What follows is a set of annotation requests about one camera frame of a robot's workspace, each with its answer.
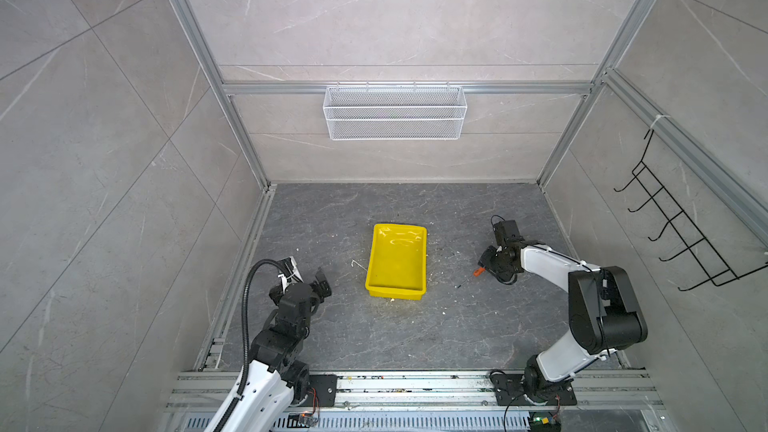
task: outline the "side wall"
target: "side wall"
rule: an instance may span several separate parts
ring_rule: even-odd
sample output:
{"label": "side wall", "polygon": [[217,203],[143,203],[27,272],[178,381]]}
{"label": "side wall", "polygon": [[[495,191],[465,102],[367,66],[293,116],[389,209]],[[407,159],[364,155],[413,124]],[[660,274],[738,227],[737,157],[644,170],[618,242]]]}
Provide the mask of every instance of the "side wall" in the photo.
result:
{"label": "side wall", "polygon": [[[634,0],[190,0],[227,81],[591,80]],[[238,96],[275,181],[536,179],[578,97],[470,96],[457,141],[328,137],[318,96]]]}
{"label": "side wall", "polygon": [[0,429],[151,430],[255,180],[168,0],[0,0]]}
{"label": "side wall", "polygon": [[[755,195],[768,199],[768,34],[765,0],[658,0],[619,65],[665,114],[725,164]],[[645,147],[648,127],[609,90],[590,112],[546,193],[578,254],[632,274],[648,320],[648,340],[633,346],[634,364],[651,371],[682,430],[768,429],[768,270],[715,287],[634,182],[623,192]],[[766,263],[765,246],[654,137],[648,167],[743,274]],[[658,184],[640,179],[651,192]],[[674,204],[658,196],[667,215]],[[683,217],[688,243],[699,238]],[[712,273],[723,270],[705,245],[695,248]]]}

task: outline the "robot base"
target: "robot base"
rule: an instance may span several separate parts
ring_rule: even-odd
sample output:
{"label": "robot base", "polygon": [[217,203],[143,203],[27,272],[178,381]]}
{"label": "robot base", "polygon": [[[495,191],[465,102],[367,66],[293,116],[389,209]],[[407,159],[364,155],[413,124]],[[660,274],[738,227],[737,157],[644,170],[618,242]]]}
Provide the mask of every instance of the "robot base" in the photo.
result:
{"label": "robot base", "polygon": [[523,374],[505,374],[500,370],[491,372],[491,383],[496,393],[496,404],[507,405],[576,405],[576,396],[571,387],[571,380],[549,382],[542,377],[536,364],[536,356],[525,365]]}

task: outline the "black wire rack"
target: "black wire rack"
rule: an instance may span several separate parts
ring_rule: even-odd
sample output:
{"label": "black wire rack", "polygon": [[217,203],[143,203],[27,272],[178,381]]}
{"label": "black wire rack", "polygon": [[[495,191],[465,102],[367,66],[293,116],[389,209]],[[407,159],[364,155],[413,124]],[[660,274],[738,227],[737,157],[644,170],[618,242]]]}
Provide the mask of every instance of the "black wire rack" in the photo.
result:
{"label": "black wire rack", "polygon": [[[745,274],[739,275],[739,274],[737,274],[732,269],[732,267],[730,265],[728,265],[728,262],[723,258],[722,255],[720,255],[720,253],[717,251],[715,246],[712,245],[712,242],[710,242],[710,240],[706,237],[706,235],[701,231],[701,229],[696,224],[696,222],[694,222],[690,218],[690,216],[688,216],[688,212],[686,212],[685,209],[680,206],[680,204],[678,203],[677,199],[674,196],[672,196],[670,191],[667,190],[667,188],[664,186],[664,184],[662,184],[661,181],[658,179],[658,177],[656,177],[656,174],[654,174],[653,171],[650,170],[650,168],[648,167],[648,164],[645,163],[645,161],[644,161],[645,160],[645,154],[648,152],[648,146],[650,145],[650,140],[653,139],[653,138],[654,138],[654,131],[653,130],[648,130],[648,132],[646,132],[645,137],[644,137],[644,139],[648,139],[648,141],[645,143],[645,149],[643,150],[643,156],[640,158],[640,161],[638,162],[638,164],[634,168],[632,168],[632,179],[629,180],[629,182],[627,182],[626,186],[624,186],[622,188],[614,188],[614,190],[616,192],[623,192],[624,190],[627,189],[627,187],[630,186],[630,184],[632,182],[637,182],[638,184],[640,184],[640,187],[642,187],[643,190],[645,190],[645,192],[648,194],[648,200],[643,202],[640,205],[640,207],[637,207],[636,209],[628,208],[627,210],[629,212],[632,212],[632,213],[638,212],[643,207],[645,207],[646,205],[648,205],[649,203],[652,202],[659,209],[659,212],[661,212],[661,215],[664,216],[664,218],[667,219],[667,221],[664,223],[664,226],[661,228],[661,232],[659,232],[659,235],[657,235],[655,238],[648,237],[648,239],[651,240],[652,242],[656,242],[657,240],[659,240],[661,238],[661,235],[663,235],[664,232],[667,230],[667,227],[671,227],[672,230],[674,230],[675,234],[677,234],[677,237],[683,242],[683,245],[685,246],[685,248],[683,250],[679,251],[677,254],[675,254],[675,255],[673,255],[673,256],[671,256],[669,258],[661,258],[661,257],[659,257],[659,260],[661,260],[662,262],[669,262],[670,260],[673,260],[673,259],[679,257],[680,255],[685,254],[686,252],[690,252],[690,254],[693,256],[694,260],[696,261],[696,264],[698,264],[699,267],[701,267],[701,270],[704,271],[704,273],[706,275],[706,279],[705,280],[697,283],[696,285],[688,287],[688,288],[680,288],[680,287],[678,287],[677,290],[682,291],[682,292],[687,292],[687,291],[695,289],[696,287],[699,287],[700,285],[704,285],[705,283],[708,283],[708,282],[711,282],[712,284],[714,284],[715,287],[722,287],[725,284],[729,284],[729,283],[731,283],[731,282],[733,282],[735,280],[742,279],[742,278],[746,277],[747,275],[754,274],[755,272],[761,271],[764,268],[768,268],[768,262],[767,262],[762,267],[755,268],[755,269],[753,269],[753,270],[751,270],[751,271],[749,271],[749,272],[747,272]],[[646,172],[646,171],[654,178],[656,183],[659,185],[659,188],[658,188],[658,190],[656,190],[656,192],[652,192],[651,193],[651,191],[648,190],[648,187],[646,186],[646,184],[643,184],[643,181],[640,179],[640,174],[642,172]],[[657,202],[657,197],[660,198],[662,196],[661,194],[665,194],[669,199],[671,199],[671,201],[674,203],[675,207],[677,207],[677,209],[675,209],[675,210],[677,210],[676,213],[672,213],[672,212],[667,213],[661,207],[661,205]],[[685,237],[683,237],[683,235],[680,234],[680,231],[678,230],[678,227],[674,224],[675,219],[678,219],[679,226],[683,225],[681,223],[682,221],[687,220],[687,222],[690,224],[690,226],[693,226],[693,228],[696,230],[696,233],[699,236],[698,239],[695,242],[692,242],[691,244],[689,244],[688,241],[685,240]],[[696,247],[696,246],[709,247],[712,250],[712,252],[714,252],[714,254],[717,256],[717,258],[722,262],[722,265],[725,267],[725,269],[722,272],[718,272],[716,274],[711,274],[706,269],[704,264],[702,264],[702,261],[701,261],[700,257],[697,255],[696,249],[694,249],[694,247]],[[725,275],[725,277],[723,277],[721,279],[722,282],[719,282],[719,283],[715,282],[716,278],[722,277],[724,275]]]}

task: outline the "black mounting plate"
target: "black mounting plate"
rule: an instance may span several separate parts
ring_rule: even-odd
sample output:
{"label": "black mounting plate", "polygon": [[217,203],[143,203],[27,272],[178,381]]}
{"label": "black mounting plate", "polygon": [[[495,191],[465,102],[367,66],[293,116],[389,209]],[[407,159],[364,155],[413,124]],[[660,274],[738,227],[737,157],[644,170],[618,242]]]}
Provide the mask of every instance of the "black mounting plate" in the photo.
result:
{"label": "black mounting plate", "polygon": [[310,388],[317,390],[317,399],[321,407],[333,407],[336,404],[338,379],[339,376],[333,374],[310,374]]}
{"label": "black mounting plate", "polygon": [[[523,374],[504,374],[496,372],[491,374],[491,383],[496,394],[496,405],[530,406],[531,403],[523,397]],[[576,405],[576,395],[570,382],[564,382],[553,386],[552,391],[560,396],[560,405]],[[553,398],[546,405],[557,407],[558,400]]]}

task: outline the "vertical metal post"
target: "vertical metal post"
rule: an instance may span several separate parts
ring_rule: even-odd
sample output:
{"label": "vertical metal post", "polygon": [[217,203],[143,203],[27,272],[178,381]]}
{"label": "vertical metal post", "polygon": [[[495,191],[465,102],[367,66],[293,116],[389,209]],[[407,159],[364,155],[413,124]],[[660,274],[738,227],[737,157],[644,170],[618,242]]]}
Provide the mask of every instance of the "vertical metal post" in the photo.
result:
{"label": "vertical metal post", "polygon": [[248,131],[243,124],[243,120],[234,108],[234,105],[228,95],[224,92],[221,74],[219,73],[216,62],[214,62],[214,56],[210,52],[210,48],[203,37],[203,32],[200,30],[200,25],[194,18],[194,13],[189,5],[188,0],[168,0],[170,6],[173,7],[176,17],[179,19],[181,28],[184,30],[184,34],[187,35],[187,39],[192,46],[192,51],[197,57],[197,61],[200,63],[200,67],[203,70],[210,88],[216,95],[216,100],[219,102],[221,109],[224,111],[226,120],[232,127],[237,142],[240,144],[240,148],[243,149],[243,154],[250,165],[251,171],[254,173],[256,181],[259,183],[259,187],[265,192],[269,187],[269,180],[264,173],[264,168],[259,161],[259,157],[254,149],[254,144],[248,137]]}
{"label": "vertical metal post", "polygon": [[621,24],[619,32],[614,38],[614,42],[610,44],[608,52],[605,54],[598,71],[592,79],[592,91],[576,107],[574,114],[571,116],[571,120],[568,121],[562,136],[560,136],[560,140],[558,140],[557,145],[554,146],[547,163],[544,164],[542,173],[538,176],[536,182],[538,182],[541,188],[546,188],[547,184],[549,184],[555,169],[560,165],[565,153],[576,138],[576,134],[584,124],[584,120],[587,119],[587,115],[589,115],[589,111],[591,110],[594,101],[597,100],[600,92],[605,87],[605,81],[602,79],[602,76],[608,69],[615,68],[621,60],[621,57],[627,52],[629,45],[632,43],[632,39],[637,35],[640,26],[645,22],[645,18],[648,17],[654,4],[656,4],[656,0],[635,0],[634,4],[632,4],[629,14]]}

